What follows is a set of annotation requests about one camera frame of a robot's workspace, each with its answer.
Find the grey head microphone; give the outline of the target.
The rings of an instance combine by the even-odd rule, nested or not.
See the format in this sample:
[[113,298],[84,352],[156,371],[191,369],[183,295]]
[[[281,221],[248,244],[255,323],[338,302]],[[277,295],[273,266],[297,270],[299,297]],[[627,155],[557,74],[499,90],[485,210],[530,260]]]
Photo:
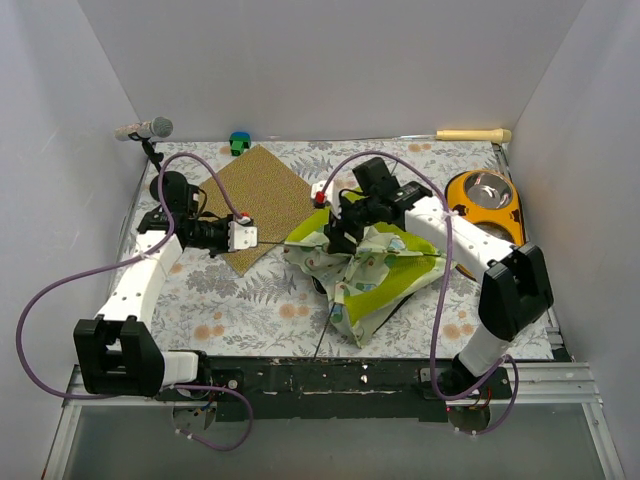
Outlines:
[[139,122],[117,128],[114,138],[118,141],[131,139],[167,138],[173,133],[174,125],[166,117],[156,117],[150,121]]

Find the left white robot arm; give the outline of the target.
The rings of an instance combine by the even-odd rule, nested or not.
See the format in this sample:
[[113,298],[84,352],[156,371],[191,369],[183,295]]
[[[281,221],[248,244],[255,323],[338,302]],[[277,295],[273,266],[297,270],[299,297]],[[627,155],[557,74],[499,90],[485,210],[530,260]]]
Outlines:
[[214,257],[229,251],[227,216],[207,221],[199,216],[199,188],[175,171],[152,181],[154,199],[167,209],[147,212],[139,227],[134,254],[141,259],[124,269],[109,300],[93,319],[76,324],[73,339],[85,389],[96,395],[154,397],[178,384],[193,400],[205,398],[213,386],[197,351],[161,351],[151,335],[151,320],[170,270],[187,248]]

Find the aluminium frame rail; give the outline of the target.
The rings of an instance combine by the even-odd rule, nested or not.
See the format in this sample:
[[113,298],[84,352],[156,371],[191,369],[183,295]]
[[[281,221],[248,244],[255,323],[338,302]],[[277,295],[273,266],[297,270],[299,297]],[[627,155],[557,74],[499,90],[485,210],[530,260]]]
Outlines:
[[578,405],[589,423],[599,462],[608,479],[624,471],[602,412],[602,399],[585,363],[547,361],[504,364],[462,399],[438,396],[430,380],[444,377],[449,362],[429,368],[420,359],[209,357],[212,387],[165,390],[153,398],[118,397],[63,405],[63,414],[43,473],[61,478],[82,408],[100,405],[173,407],[214,420],[409,419],[450,423],[478,435],[493,425],[490,410],[516,404]]

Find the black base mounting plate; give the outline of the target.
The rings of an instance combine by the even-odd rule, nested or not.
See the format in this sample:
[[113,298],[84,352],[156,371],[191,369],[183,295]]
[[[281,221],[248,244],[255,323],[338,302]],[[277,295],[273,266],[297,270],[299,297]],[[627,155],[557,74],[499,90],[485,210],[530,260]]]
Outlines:
[[199,385],[243,395],[257,420],[448,421],[426,359],[208,356]]

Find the steel bowl in stand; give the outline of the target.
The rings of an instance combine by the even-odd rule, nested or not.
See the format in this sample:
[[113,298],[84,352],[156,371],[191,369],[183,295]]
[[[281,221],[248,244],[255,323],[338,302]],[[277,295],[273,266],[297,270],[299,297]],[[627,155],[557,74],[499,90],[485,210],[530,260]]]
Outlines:
[[487,171],[471,172],[464,180],[463,188],[472,203],[488,210],[507,207],[514,196],[513,188],[505,177]]

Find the floral patterned tablecloth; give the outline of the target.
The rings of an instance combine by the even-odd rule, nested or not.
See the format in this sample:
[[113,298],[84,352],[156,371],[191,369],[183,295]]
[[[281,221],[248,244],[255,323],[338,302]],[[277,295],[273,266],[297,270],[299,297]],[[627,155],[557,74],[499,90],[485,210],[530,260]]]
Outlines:
[[[503,171],[504,158],[488,142],[421,140],[269,141],[266,148],[308,183],[329,176],[344,159],[366,150],[401,159],[400,181],[419,169],[439,186],[459,173]],[[353,188],[341,168],[339,185]],[[417,291],[360,348],[329,324],[318,357],[441,358],[458,353],[479,324],[477,284],[458,272],[450,277],[446,304],[436,312],[439,284]],[[223,256],[187,250],[171,269],[151,323],[163,349],[196,349],[225,356],[313,357],[328,314],[326,298],[311,279],[287,263],[283,249],[269,249],[242,276]]]

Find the green and blue toy block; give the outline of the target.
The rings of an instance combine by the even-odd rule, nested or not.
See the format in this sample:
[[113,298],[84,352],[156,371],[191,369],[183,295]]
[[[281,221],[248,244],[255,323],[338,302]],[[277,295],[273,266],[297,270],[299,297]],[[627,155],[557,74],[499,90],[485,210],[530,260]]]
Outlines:
[[251,137],[247,132],[236,131],[229,136],[230,153],[234,157],[251,148]]

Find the yellow double pet bowl stand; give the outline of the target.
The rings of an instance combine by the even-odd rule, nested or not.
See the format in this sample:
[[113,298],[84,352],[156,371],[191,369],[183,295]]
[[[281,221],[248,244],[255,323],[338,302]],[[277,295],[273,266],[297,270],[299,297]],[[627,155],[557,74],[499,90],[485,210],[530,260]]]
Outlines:
[[453,177],[445,188],[445,197],[448,206],[456,211],[461,217],[467,221],[477,225],[494,236],[514,243],[518,246],[523,245],[525,240],[525,229],[523,226],[523,214],[521,202],[518,192],[511,181],[505,177],[511,184],[514,196],[511,203],[500,210],[488,210],[472,203],[464,193],[463,182],[471,172],[487,171],[498,173],[490,170],[472,170],[463,172]]

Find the green avocado print pet tent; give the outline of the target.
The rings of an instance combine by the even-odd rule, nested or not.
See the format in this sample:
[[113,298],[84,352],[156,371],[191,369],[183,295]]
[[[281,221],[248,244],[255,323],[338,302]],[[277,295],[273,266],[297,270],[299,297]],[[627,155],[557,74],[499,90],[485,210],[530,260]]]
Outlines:
[[366,346],[400,303],[444,274],[446,256],[430,242],[394,225],[364,230],[353,254],[330,253],[323,233],[329,211],[302,222],[285,240],[287,262],[326,292],[330,323],[355,345]]

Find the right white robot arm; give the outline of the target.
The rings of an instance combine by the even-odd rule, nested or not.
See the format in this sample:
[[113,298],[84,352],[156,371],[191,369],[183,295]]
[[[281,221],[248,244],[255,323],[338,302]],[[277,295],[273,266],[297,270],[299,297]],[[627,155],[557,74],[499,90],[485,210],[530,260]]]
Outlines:
[[394,225],[444,251],[445,263],[459,263],[480,284],[480,326],[454,357],[449,378],[464,397],[475,397],[489,384],[519,333],[554,303],[542,250],[533,243],[517,246],[493,236],[446,204],[442,192],[424,175],[400,184],[385,163],[388,154],[365,153],[353,174],[359,199],[344,197],[328,178],[311,189],[315,207],[329,207],[324,233],[332,253],[353,253],[364,230],[378,223]]

